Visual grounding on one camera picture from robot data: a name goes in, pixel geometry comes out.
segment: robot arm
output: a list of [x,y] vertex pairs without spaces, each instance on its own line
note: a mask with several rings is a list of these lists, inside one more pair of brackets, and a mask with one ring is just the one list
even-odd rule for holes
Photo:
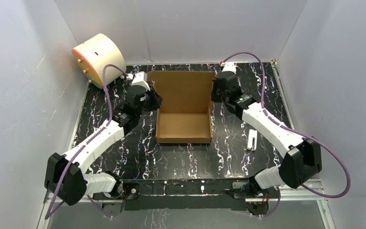
[[62,155],[54,153],[48,160],[44,186],[54,192],[66,164],[72,161],[65,174],[58,197],[68,205],[76,204],[84,195],[109,193],[119,196],[121,178],[110,171],[85,174],[89,166],[111,145],[124,138],[138,125],[142,114],[160,108],[162,98],[152,83],[146,82],[147,74],[139,72],[132,78],[132,85],[125,101],[115,108],[112,120],[104,123],[83,142]]
[[[229,112],[253,126],[276,147],[283,158],[282,164],[264,169],[250,177],[250,192],[258,194],[264,189],[284,184],[297,188],[319,173],[322,170],[320,146],[282,129],[280,126],[285,124],[270,112],[267,111],[265,115],[261,104],[256,102],[251,94],[242,93],[234,63],[223,64],[222,72],[213,80],[212,101],[224,103]],[[280,125],[275,125],[268,117]]]

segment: cylindrical object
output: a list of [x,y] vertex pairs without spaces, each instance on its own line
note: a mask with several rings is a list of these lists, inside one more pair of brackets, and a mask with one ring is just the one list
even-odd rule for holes
[[[103,67],[109,63],[126,70],[120,50],[107,36],[99,33],[72,49],[72,55],[86,77],[98,88],[103,88]],[[115,68],[107,68],[106,85],[120,77],[122,73]]]

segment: cardboard box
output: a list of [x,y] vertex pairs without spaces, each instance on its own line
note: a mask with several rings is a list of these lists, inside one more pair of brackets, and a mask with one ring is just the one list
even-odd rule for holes
[[158,109],[158,143],[210,143],[212,137],[211,90],[215,73],[154,71],[148,81],[163,98]]

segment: black marbled surface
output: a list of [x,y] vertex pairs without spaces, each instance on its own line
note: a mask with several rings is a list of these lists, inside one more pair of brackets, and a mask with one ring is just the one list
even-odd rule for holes
[[[283,101],[270,63],[266,69],[266,108],[289,125]],[[217,64],[135,65],[128,73],[154,70],[220,71]],[[237,75],[244,92],[260,100],[261,70],[257,63],[239,63]],[[108,86],[113,107],[123,100],[129,83],[116,80]],[[85,104],[74,144],[94,132],[108,118],[103,90],[93,84],[87,91]],[[214,104],[212,112],[213,139],[209,145],[160,145],[155,139],[156,112],[148,112],[138,126],[121,141],[112,145],[90,168],[93,173],[110,170],[124,179],[182,179],[248,177],[277,165],[281,157],[260,134],[255,152],[246,151],[250,125],[230,114],[222,104]]]

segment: cable connector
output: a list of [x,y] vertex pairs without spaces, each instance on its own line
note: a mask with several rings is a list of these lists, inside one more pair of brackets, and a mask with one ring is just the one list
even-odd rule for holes
[[133,80],[134,76],[131,73],[128,73],[128,76],[126,77],[126,80]]

